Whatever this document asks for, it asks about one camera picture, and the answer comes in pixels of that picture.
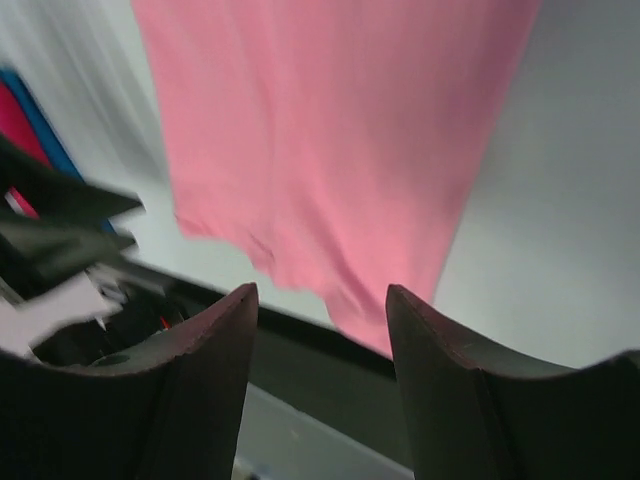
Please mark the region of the pink t shirt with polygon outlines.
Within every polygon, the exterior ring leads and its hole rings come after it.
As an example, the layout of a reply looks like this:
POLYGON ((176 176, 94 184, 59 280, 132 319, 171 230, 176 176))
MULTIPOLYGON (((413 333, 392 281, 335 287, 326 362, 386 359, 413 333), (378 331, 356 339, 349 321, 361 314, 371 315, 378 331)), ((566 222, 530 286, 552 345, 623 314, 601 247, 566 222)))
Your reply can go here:
POLYGON ((183 233, 347 337, 435 291, 536 1, 136 1, 183 233))

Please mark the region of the folded magenta t shirt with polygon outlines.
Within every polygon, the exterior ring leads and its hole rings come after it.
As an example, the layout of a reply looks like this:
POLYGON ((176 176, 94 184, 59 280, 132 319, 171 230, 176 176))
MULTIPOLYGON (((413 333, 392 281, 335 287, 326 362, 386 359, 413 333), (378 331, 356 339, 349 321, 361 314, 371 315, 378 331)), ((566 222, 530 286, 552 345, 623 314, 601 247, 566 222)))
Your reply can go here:
MULTIPOLYGON (((40 142, 21 105, 4 83, 1 83, 1 133, 20 149, 51 169, 49 159, 42 150, 40 142)), ((34 205, 11 184, 7 185, 7 180, 8 177, 2 173, 2 203, 16 212, 22 212, 29 217, 38 218, 39 215, 34 209, 34 205)))

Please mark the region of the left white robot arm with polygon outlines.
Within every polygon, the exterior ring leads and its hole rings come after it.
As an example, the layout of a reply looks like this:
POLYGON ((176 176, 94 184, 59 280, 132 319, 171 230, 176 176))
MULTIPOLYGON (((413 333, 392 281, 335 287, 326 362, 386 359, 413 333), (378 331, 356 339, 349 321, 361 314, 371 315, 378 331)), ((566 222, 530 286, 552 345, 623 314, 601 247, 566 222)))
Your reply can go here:
POLYGON ((88 271, 135 247, 131 234, 105 226, 142 206, 1 140, 2 350, 29 358, 59 329, 118 311, 88 271))

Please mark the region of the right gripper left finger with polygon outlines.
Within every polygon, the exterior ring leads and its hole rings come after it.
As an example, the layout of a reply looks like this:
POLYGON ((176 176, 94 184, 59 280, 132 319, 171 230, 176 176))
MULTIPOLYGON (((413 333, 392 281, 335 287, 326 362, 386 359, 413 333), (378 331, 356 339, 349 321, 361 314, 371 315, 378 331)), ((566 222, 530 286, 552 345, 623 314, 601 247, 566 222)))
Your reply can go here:
POLYGON ((228 479, 245 401, 258 292, 90 366, 1 357, 5 479, 228 479))

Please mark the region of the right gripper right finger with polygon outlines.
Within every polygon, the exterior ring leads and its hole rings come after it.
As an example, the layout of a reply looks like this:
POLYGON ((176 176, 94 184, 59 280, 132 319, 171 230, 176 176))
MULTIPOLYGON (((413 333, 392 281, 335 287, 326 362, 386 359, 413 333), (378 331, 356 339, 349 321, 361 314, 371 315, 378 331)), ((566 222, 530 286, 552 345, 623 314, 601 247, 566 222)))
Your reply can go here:
POLYGON ((635 479, 639 354, 572 369, 392 285, 386 315, 418 479, 635 479))

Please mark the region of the folded blue t shirt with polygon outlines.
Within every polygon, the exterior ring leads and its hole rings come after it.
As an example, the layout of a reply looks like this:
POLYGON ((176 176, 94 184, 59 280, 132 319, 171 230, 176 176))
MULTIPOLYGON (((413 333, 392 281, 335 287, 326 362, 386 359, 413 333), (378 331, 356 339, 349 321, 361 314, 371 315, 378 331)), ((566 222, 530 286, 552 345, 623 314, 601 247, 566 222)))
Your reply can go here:
MULTIPOLYGON (((1 83, 9 87, 21 105, 42 150, 49 159, 51 170, 72 179, 69 192, 65 192, 61 186, 46 188, 42 199, 29 197, 21 187, 15 189, 34 205, 39 216, 69 214, 79 218, 83 214, 89 214, 91 209, 82 203, 89 198, 89 195, 80 189, 83 178, 26 84, 15 71, 8 68, 1 70, 1 83)), ((6 207, 2 200, 1 208, 16 212, 6 207)))

